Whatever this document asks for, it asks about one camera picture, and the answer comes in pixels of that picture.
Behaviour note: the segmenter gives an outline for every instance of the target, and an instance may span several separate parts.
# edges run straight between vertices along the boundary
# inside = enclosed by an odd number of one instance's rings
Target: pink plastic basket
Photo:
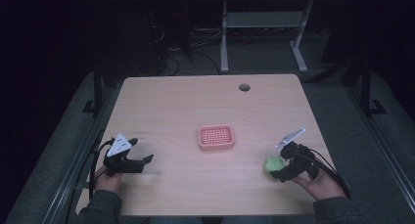
[[[206,151],[231,149],[234,135],[230,125],[211,125],[199,129],[199,148]]]

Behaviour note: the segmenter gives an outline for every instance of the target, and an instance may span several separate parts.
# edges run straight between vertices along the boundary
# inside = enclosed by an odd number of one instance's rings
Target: wooden table
[[[241,91],[241,84],[251,90]],[[198,128],[214,124],[233,127],[233,149],[199,149]],[[313,198],[306,191],[262,170],[267,157],[278,156],[274,146],[283,135],[302,126],[307,131],[296,143],[331,162],[293,74],[128,78],[103,142],[122,132],[127,139],[139,139],[128,158],[155,156],[142,174],[123,175],[121,215],[312,213]],[[77,211],[88,202],[84,190]]]

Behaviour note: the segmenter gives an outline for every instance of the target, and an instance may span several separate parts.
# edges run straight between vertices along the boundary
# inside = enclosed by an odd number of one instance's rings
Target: hand
[[[109,191],[118,195],[121,185],[122,173],[116,173],[113,177],[107,174],[107,167],[103,165],[95,172],[95,191]]]
[[[308,181],[301,177],[295,177],[291,181],[302,186],[317,201],[345,197],[342,188],[321,168],[318,168],[318,175],[315,179],[310,178],[310,181]]]

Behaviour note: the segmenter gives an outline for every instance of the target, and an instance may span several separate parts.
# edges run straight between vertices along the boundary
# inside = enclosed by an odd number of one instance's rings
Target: green object
[[[263,166],[263,170],[269,174],[270,171],[279,171],[283,167],[285,167],[285,164],[280,157],[268,157]]]

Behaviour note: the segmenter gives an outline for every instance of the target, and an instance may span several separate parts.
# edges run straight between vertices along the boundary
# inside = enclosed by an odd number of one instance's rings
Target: round hole
[[[241,91],[247,92],[247,91],[250,91],[251,86],[249,84],[241,84],[239,85],[239,89]]]

